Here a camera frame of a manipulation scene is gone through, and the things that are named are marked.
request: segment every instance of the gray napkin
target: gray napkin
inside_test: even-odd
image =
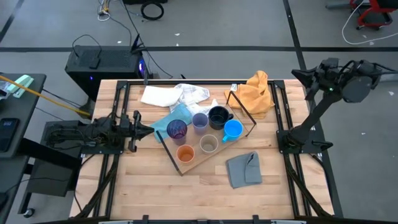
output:
[[[227,160],[226,169],[229,182],[234,189],[262,183],[259,156],[256,152]]]

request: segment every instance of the blue mug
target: blue mug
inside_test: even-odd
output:
[[[229,120],[224,126],[223,143],[238,140],[243,133],[243,124],[235,119]]]

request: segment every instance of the black mug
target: black mug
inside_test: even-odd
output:
[[[233,114],[223,106],[215,106],[209,111],[209,125],[215,130],[221,130],[227,121],[234,118]]]

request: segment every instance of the wooden table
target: wooden table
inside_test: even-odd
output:
[[[107,116],[111,112],[116,82],[117,80],[101,82],[94,118]],[[296,126],[308,115],[307,102],[299,81],[285,80],[285,84],[292,120]],[[210,105],[213,98],[221,105],[226,103],[223,92],[229,90],[230,85],[201,86],[209,89],[211,96],[200,105]],[[145,125],[169,114],[169,108],[141,103],[143,92],[144,86],[131,87],[127,111],[131,119],[134,110],[141,113],[142,123]],[[279,90],[278,99],[279,104],[283,105]],[[287,129],[283,110],[282,117],[284,128]],[[143,215],[149,215],[151,220],[252,219],[253,215],[259,215],[260,219],[293,218],[284,160],[278,151],[275,136],[278,128],[275,110],[270,110],[264,119],[256,121],[257,126],[247,138],[239,140],[183,177],[179,176],[165,149],[155,140],[154,134],[138,141],[136,153],[126,150],[121,155],[111,219],[140,220]],[[251,151],[259,154],[263,183],[232,189],[225,161]],[[322,167],[308,154],[302,154],[300,158],[307,188],[327,212],[333,213]],[[102,159],[102,155],[93,157],[80,172],[76,196],[82,206],[89,201],[97,188]],[[298,187],[295,189],[300,214],[304,215],[301,194]],[[100,214],[104,213],[105,201],[106,197],[103,197]],[[70,215],[77,213],[78,207],[74,202]]]

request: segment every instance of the purple plastic cup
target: purple plastic cup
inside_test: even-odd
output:
[[[182,146],[187,141],[188,127],[185,122],[180,119],[175,119],[167,125],[167,134],[173,139],[173,142]]]
[[[209,125],[209,118],[204,113],[197,113],[192,117],[192,124],[196,134],[205,134]]]

